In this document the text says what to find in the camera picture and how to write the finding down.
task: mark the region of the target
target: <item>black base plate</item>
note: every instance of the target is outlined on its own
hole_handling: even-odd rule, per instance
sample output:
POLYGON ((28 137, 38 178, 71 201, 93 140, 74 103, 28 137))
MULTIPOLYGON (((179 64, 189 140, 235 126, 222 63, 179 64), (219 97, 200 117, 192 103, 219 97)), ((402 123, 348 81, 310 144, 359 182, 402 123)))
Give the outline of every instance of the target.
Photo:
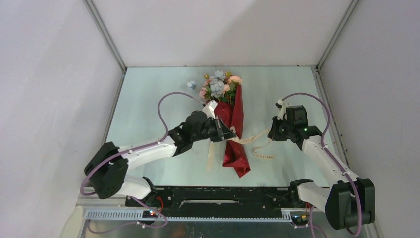
MULTIPOLYGON (((303 202, 291 204, 287 188, 283 187, 156 186, 156 189, 164 203, 162 213, 170 217, 279 218, 281 208, 305 207, 303 202)), ((125 206, 141 207, 132 199, 126 199, 125 206)), ((160 201, 152 206, 160 207, 160 201)))

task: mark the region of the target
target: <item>blue flower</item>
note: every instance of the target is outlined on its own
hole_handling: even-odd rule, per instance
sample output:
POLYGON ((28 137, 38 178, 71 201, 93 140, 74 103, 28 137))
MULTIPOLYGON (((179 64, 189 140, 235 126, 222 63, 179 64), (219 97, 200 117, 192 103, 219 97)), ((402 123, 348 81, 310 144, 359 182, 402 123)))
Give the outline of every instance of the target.
POLYGON ((222 70, 217 70, 214 72, 214 76, 218 79, 226 79, 226 76, 224 75, 224 72, 222 70))
POLYGON ((223 94, 224 83, 222 81, 210 82, 211 96, 219 98, 223 94))
POLYGON ((209 85, 212 86, 212 85, 218 84, 218 83, 219 83, 219 80, 217 78, 212 78, 209 85))
POLYGON ((194 80, 187 82, 187 87, 191 90, 196 89, 196 86, 197 86, 197 83, 194 80))

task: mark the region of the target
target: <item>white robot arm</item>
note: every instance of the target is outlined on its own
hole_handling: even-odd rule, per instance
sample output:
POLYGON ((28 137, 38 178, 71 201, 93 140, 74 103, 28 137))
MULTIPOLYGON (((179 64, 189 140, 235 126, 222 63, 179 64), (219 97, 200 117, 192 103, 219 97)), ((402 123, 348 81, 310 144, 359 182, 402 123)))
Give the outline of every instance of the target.
POLYGON ((90 178, 91 186, 99 199, 107 199, 116 194, 133 196, 148 204, 156 198, 156 189, 146 177, 127 175, 127 172, 145 163, 174 157, 191 149, 193 142, 210 139, 213 142, 236 137, 219 118, 214 109, 216 101, 211 101, 201 111, 194 111, 185 122, 168 132, 164 140, 145 146, 116 147, 112 142, 105 143, 85 167, 88 175, 99 163, 118 154, 103 165, 90 178))
POLYGON ((362 224, 374 222, 373 183, 368 178, 360 179, 324 145, 321 131, 316 126, 308 126, 307 112, 303 106, 290 106, 282 101, 276 105, 280 113, 273 117, 268 137, 274 141, 291 140, 295 143, 318 165, 329 185, 328 188, 319 187, 310 179, 293 181, 289 186, 290 199, 317 207, 326 214, 330 224, 337 230, 357 225, 359 215, 356 199, 359 199, 362 224), (357 189, 357 198, 350 180, 357 189))

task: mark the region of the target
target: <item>pink rose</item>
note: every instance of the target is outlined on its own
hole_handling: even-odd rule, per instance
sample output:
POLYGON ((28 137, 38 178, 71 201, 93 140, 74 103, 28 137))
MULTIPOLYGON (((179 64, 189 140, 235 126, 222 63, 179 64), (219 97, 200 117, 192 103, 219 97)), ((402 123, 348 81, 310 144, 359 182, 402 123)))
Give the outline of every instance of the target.
POLYGON ((229 83, 232 82, 242 84, 242 79, 238 76, 230 76, 229 83))
POLYGON ((202 99, 205 99, 206 93, 207 93, 207 89, 206 88, 201 88, 200 93, 199 93, 199 96, 202 99))
POLYGON ((229 90, 230 90, 230 86, 228 84, 225 84, 223 87, 223 94, 225 94, 229 90))

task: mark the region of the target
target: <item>cream ribbon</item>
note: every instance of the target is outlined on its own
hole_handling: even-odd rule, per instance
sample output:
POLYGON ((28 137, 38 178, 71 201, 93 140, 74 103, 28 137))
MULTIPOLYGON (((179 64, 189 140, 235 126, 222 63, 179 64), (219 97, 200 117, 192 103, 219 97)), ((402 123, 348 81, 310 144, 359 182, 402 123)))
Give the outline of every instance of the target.
MULTIPOLYGON (((233 132, 235 132, 235 128, 234 127, 231 127, 230 129, 233 132)), ((245 145, 245 144, 248 144, 250 142, 253 142, 258 137, 260 137, 260 136, 262 136, 262 135, 264 135, 264 134, 266 134, 268 132, 270 132, 270 129, 266 129, 266 130, 264 130, 263 132, 261 132, 258 135, 253 135, 253 136, 250 136, 250 137, 245 138, 245 139, 239 139, 239 137, 235 137, 235 138, 231 138, 231 139, 228 139, 228 140, 234 141, 234 142, 236 142, 238 144, 245 145)), ((260 159, 265 159, 265 160, 272 160, 272 159, 274 159, 275 158, 274 155, 260 154, 260 153, 256 152, 256 150, 259 150, 259 149, 262 149, 262 148, 268 146, 271 142, 272 142, 272 140, 269 139, 267 145, 265 145, 265 146, 255 146, 255 147, 252 147, 252 154, 255 157, 260 158, 260 159)), ((213 160, 214 160, 214 143, 212 142, 212 143, 210 143, 210 146, 209 146, 209 154, 208 154, 208 159, 207 159, 207 171, 211 170, 211 168, 213 167, 213 160)))

